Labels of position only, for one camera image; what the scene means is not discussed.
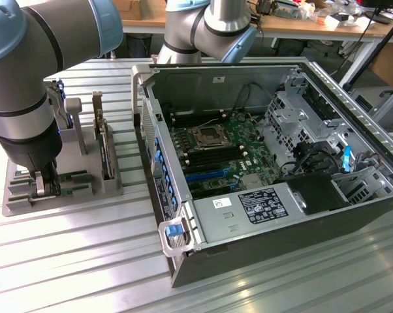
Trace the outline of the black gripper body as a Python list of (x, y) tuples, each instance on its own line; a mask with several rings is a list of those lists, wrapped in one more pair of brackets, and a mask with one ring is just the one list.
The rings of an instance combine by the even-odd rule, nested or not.
[(56, 158), (63, 146), (58, 128), (50, 128), (27, 140), (0, 138), (0, 144), (13, 163), (27, 168), (30, 172), (42, 171), (47, 166), (56, 168)]

